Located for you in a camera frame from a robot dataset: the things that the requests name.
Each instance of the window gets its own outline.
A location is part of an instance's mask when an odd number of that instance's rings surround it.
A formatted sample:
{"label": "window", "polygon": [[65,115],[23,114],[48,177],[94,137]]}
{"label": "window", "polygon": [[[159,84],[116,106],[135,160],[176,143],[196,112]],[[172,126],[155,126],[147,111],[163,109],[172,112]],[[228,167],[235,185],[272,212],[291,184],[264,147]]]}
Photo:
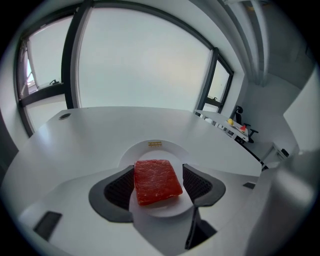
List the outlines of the window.
{"label": "window", "polygon": [[81,107],[194,111],[210,50],[179,26],[140,11],[94,8],[79,54]]}
{"label": "window", "polygon": [[58,112],[67,109],[61,63],[72,18],[67,16],[41,24],[21,39],[17,80],[23,122],[29,136]]}
{"label": "window", "polygon": [[203,110],[221,112],[231,85],[231,78],[232,73],[218,59]]}
{"label": "window", "polygon": [[72,17],[58,20],[28,38],[28,57],[39,89],[49,86],[54,80],[61,82],[62,52],[71,20]]}

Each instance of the raw meat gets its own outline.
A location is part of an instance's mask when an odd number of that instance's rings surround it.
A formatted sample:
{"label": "raw meat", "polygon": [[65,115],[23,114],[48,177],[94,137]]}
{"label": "raw meat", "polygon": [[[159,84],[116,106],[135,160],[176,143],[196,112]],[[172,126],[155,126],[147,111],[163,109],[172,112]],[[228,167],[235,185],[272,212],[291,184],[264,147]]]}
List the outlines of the raw meat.
{"label": "raw meat", "polygon": [[134,186],[141,206],[182,194],[176,173],[168,160],[135,162]]}

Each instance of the small round hole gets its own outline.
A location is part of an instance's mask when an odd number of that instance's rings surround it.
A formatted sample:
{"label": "small round hole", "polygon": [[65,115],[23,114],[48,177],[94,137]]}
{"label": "small round hole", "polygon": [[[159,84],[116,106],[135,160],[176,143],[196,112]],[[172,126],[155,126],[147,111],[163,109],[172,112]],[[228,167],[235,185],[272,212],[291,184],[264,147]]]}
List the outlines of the small round hole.
{"label": "small round hole", "polygon": [[62,116],[59,117],[59,120],[63,120],[63,119],[66,119],[68,117],[70,117],[71,114],[70,113],[67,113],[67,114],[63,114]]}

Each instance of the frosted window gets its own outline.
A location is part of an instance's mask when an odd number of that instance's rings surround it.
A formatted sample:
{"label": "frosted window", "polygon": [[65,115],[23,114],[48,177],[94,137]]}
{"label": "frosted window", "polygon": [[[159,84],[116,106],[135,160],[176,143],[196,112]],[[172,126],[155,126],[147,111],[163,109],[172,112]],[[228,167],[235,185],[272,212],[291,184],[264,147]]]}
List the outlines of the frosted window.
{"label": "frosted window", "polygon": [[45,98],[25,107],[34,131],[38,130],[50,118],[67,109],[64,94]]}
{"label": "frosted window", "polygon": [[35,83],[39,88],[52,80],[61,82],[61,60],[72,17],[45,26],[29,38],[28,56]]}
{"label": "frosted window", "polygon": [[80,104],[193,112],[210,57],[200,41],[162,18],[93,9],[79,55]]}
{"label": "frosted window", "polygon": [[216,62],[216,67],[209,90],[208,98],[215,98],[217,102],[221,102],[229,79],[229,73],[221,65],[220,61]]}

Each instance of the black vent grate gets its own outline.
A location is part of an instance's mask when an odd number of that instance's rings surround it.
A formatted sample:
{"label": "black vent grate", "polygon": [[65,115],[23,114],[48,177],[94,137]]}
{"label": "black vent grate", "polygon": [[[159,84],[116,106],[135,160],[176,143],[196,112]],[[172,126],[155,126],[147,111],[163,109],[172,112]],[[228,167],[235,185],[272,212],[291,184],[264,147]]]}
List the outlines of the black vent grate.
{"label": "black vent grate", "polygon": [[104,189],[104,196],[112,204],[129,210],[130,196],[135,188],[134,170],[120,176]]}
{"label": "black vent grate", "polygon": [[212,189],[212,184],[194,172],[183,168],[183,186],[191,201],[204,196]]}

